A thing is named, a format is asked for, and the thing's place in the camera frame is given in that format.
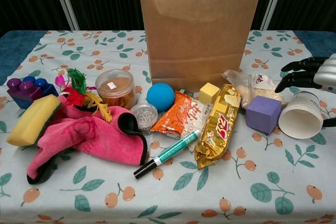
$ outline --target black marker cap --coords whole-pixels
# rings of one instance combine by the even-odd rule
[[[136,170],[133,174],[135,176],[136,179],[141,178],[143,175],[145,175],[146,173],[150,172],[151,170],[153,170],[154,168],[156,168],[158,165],[154,162],[154,160],[150,160],[148,161],[146,164],[144,164],[143,166],[141,166],[138,170]]]

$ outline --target sponge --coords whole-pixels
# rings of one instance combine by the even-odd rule
[[[219,93],[219,88],[216,87],[215,85],[212,85],[211,83],[207,83],[203,87],[201,87],[199,91],[199,101],[203,104],[210,104],[214,103],[216,100],[216,97]]]
[[[53,94],[35,100],[15,125],[7,143],[16,146],[34,144],[60,105],[61,102]]]

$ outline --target pink cloth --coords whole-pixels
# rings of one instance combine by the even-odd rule
[[[62,103],[65,102],[64,97],[59,98]],[[38,140],[39,150],[27,167],[27,175],[35,179],[39,167],[70,147],[109,161],[142,165],[147,143],[144,136],[137,132],[134,115],[119,106],[109,107],[109,110],[113,118],[107,123],[100,112],[92,115],[91,112],[62,104]]]

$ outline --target orange snack bag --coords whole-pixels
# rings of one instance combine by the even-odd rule
[[[211,104],[203,104],[175,91],[174,105],[158,120],[151,131],[159,131],[180,139],[196,129],[202,130],[211,109]]]

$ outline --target robotic hand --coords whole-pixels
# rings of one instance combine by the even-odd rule
[[[296,86],[302,88],[323,89],[336,93],[336,54],[328,57],[311,57],[301,61],[294,61],[285,65],[281,71],[293,70],[283,77],[275,89],[276,93],[285,88]],[[323,127],[336,126],[336,118],[325,119]]]

